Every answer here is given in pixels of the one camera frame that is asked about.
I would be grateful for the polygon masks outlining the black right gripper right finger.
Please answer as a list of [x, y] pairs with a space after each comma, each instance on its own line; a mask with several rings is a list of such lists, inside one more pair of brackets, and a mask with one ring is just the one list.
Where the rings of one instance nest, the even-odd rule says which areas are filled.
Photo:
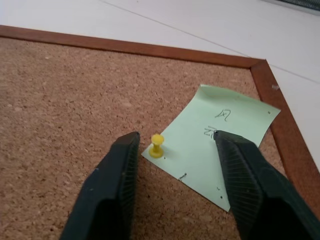
[[320, 240], [320, 220], [255, 143], [222, 130], [213, 138], [241, 240]]

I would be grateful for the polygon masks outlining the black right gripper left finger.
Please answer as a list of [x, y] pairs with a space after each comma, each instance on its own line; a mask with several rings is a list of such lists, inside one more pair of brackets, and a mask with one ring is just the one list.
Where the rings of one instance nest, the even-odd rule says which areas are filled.
[[59, 240], [130, 240], [140, 134], [120, 136], [84, 181]]

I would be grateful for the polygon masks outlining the green sticky note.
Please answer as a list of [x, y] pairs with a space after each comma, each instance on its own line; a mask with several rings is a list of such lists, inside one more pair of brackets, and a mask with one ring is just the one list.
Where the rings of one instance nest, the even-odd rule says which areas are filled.
[[227, 88], [202, 84], [182, 112], [162, 132], [163, 156], [142, 156], [221, 209], [230, 204], [214, 132], [240, 135], [259, 146], [280, 109]]

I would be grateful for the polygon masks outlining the yellow pushpin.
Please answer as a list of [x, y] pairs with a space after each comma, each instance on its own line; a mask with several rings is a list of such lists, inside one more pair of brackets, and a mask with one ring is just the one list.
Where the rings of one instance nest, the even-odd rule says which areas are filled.
[[164, 151], [161, 148], [161, 145], [163, 144], [164, 140], [165, 140], [165, 138], [160, 134], [154, 134], [151, 137], [152, 146], [149, 149], [149, 155], [152, 158], [158, 159], [163, 156]]

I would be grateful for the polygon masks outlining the wood-framed cork board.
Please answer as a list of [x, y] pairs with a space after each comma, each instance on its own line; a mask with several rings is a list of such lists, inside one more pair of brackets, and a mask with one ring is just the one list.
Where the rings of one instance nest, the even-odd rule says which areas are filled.
[[281, 172], [291, 116], [267, 61], [0, 25], [0, 240], [58, 240], [112, 142], [145, 147], [199, 84], [281, 108], [261, 149]]

